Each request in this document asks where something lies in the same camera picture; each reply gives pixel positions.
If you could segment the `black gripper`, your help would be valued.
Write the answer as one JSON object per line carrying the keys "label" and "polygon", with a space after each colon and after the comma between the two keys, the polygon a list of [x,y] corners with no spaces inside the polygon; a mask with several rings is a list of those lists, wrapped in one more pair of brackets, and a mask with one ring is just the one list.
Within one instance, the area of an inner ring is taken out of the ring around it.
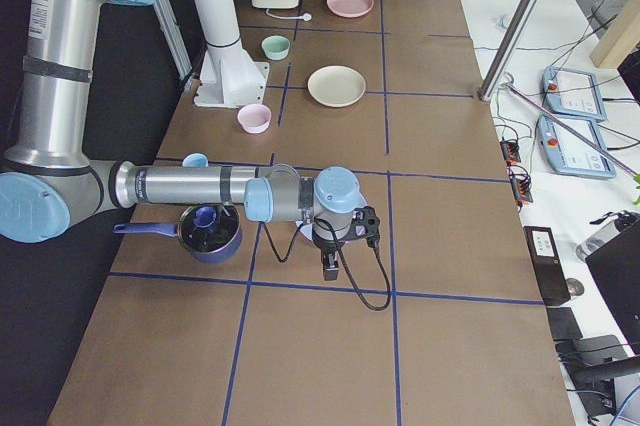
{"label": "black gripper", "polygon": [[342,248],[345,242],[340,239],[325,239],[316,233],[313,234],[313,242],[314,245],[319,248],[321,253],[324,280],[336,281],[340,270],[338,249]]}

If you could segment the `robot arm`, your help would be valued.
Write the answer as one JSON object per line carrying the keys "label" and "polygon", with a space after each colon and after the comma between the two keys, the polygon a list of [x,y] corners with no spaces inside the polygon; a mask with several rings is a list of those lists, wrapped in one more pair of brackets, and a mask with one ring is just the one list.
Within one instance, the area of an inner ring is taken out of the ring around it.
{"label": "robot arm", "polygon": [[[17,137],[30,0],[1,0],[1,146]],[[150,6],[106,4],[100,13],[96,73],[84,150],[89,157],[148,164],[156,156],[183,88]],[[100,214],[64,235],[34,245],[1,241],[1,283],[63,282],[103,274],[121,238],[113,224],[130,211]]]}

